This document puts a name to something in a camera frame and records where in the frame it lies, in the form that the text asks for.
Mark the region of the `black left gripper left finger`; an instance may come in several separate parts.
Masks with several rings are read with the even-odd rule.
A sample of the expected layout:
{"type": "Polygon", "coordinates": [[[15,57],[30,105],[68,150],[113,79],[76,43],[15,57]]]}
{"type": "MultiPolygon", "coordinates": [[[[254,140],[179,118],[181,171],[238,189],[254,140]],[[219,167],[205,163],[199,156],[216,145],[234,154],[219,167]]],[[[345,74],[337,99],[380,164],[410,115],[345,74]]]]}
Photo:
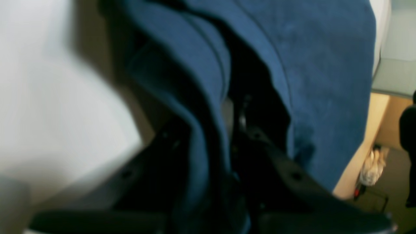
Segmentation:
{"type": "Polygon", "coordinates": [[[163,234],[186,183],[189,126],[169,121],[107,181],[68,205],[34,215],[40,234],[163,234]]]}

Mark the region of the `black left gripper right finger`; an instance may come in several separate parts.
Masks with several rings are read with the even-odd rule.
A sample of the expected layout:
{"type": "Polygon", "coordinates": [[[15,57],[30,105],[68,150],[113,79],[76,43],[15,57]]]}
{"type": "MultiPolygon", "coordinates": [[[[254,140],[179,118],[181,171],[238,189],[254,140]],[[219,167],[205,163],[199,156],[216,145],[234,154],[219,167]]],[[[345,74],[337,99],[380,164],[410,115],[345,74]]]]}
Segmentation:
{"type": "Polygon", "coordinates": [[[393,234],[382,213],[340,201],[289,159],[255,125],[248,125],[249,95],[235,102],[233,168],[246,198],[251,234],[393,234]]]}

